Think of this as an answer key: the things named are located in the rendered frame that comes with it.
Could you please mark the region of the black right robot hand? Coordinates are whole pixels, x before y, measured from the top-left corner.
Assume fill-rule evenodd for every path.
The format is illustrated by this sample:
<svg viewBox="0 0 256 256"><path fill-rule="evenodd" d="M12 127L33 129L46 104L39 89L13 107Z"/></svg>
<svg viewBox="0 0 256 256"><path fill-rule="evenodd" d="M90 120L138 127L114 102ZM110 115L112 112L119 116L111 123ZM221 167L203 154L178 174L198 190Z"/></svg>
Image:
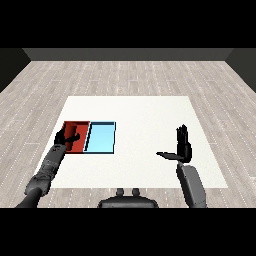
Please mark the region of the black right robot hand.
<svg viewBox="0 0 256 256"><path fill-rule="evenodd" d="M185 125L176 129L177 132L177 152L157 152L157 155L168 159L176 160L181 163L189 163L192 159L192 146L188 141L188 130Z"/></svg>

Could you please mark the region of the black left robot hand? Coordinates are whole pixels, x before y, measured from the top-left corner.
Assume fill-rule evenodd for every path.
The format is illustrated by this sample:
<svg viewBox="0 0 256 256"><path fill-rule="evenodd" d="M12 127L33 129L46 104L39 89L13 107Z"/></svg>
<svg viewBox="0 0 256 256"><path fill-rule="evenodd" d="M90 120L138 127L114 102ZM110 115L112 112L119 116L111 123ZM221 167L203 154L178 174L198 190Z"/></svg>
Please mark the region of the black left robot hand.
<svg viewBox="0 0 256 256"><path fill-rule="evenodd" d="M60 131L58 131L55 135L55 139L54 139L54 144L57 145L57 144L60 144L60 145L65 145L66 143L71 143L71 142L74 142L74 141L77 141L80 139L80 134L77 133L76 135L73 135L69 138L66 138L64 133L65 133L65 129L66 129L66 126L63 126L61 128Z"/></svg>

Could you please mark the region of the red shallow open box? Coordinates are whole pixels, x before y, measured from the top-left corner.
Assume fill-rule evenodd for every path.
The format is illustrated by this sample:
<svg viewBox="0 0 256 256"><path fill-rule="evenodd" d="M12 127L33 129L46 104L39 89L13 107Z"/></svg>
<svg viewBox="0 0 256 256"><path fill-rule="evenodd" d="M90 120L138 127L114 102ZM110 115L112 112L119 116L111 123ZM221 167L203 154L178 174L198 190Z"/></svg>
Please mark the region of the red shallow open box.
<svg viewBox="0 0 256 256"><path fill-rule="evenodd" d="M89 121L65 121L63 123L67 154L82 154L85 151Z"/></svg>

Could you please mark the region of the light blue shallow open box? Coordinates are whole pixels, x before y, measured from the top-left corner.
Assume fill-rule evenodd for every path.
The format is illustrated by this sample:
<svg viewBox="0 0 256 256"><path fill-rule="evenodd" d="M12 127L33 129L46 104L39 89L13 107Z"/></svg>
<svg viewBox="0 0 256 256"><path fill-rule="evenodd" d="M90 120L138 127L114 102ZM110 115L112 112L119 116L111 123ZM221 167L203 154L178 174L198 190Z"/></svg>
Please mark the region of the light blue shallow open box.
<svg viewBox="0 0 256 256"><path fill-rule="evenodd" d="M116 123L93 121L90 123L84 143L85 154L113 154L115 147Z"/></svg>

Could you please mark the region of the dark grey robot body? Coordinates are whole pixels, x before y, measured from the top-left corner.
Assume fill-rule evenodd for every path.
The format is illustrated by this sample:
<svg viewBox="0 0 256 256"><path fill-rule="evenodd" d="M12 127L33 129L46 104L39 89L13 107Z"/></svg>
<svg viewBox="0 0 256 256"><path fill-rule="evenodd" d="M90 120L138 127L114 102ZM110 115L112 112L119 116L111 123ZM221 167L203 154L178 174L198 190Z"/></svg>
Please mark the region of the dark grey robot body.
<svg viewBox="0 0 256 256"><path fill-rule="evenodd" d="M124 189L118 188L116 195L98 203L98 208L158 208L155 200L142 197L138 188L132 189L131 196L124 195Z"/></svg>

